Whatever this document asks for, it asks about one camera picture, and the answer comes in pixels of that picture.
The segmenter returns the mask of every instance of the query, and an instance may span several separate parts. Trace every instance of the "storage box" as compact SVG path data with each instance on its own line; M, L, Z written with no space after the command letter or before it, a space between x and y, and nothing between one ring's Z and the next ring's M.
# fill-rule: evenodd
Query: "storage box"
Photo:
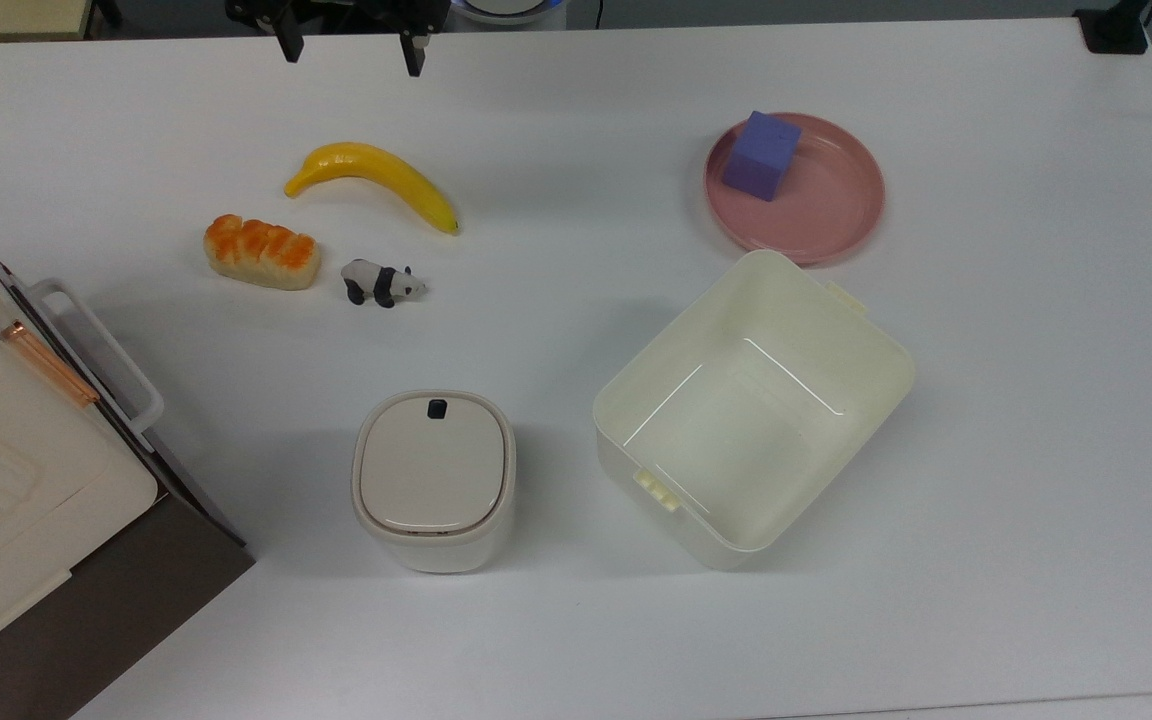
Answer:
M772 544L914 387L914 361L782 255L745 255L594 399L602 469L710 568Z

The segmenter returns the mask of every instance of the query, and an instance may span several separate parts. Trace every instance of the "bread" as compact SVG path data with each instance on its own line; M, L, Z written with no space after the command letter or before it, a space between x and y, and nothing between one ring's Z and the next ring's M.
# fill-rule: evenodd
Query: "bread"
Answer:
M221 215L202 236L212 270L236 281L305 290L314 283L323 255L314 238L260 220Z

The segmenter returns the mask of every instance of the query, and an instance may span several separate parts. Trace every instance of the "purple cube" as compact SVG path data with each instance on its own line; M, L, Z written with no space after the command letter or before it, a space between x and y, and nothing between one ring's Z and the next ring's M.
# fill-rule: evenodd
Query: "purple cube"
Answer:
M794 149L803 128L755 111L732 146L723 169L723 184L772 202L776 188L790 169Z

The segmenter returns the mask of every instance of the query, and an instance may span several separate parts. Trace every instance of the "yellow banana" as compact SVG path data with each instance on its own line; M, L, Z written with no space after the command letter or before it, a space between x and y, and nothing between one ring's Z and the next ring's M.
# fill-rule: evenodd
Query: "yellow banana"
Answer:
M370 179L388 187L440 232L456 234L461 229L456 210L434 183L402 158L361 142L334 142L310 152L301 172L285 184L283 192L296 197L311 184L342 177Z

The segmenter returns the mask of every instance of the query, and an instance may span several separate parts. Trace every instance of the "toy panda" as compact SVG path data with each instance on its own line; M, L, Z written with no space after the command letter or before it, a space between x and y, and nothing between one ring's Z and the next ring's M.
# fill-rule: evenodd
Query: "toy panda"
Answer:
M425 290L425 283L412 278L410 265L397 272L358 259L340 268L340 276L344 279L349 302L355 305L364 304L371 296L377 305L394 306L394 297L411 297Z

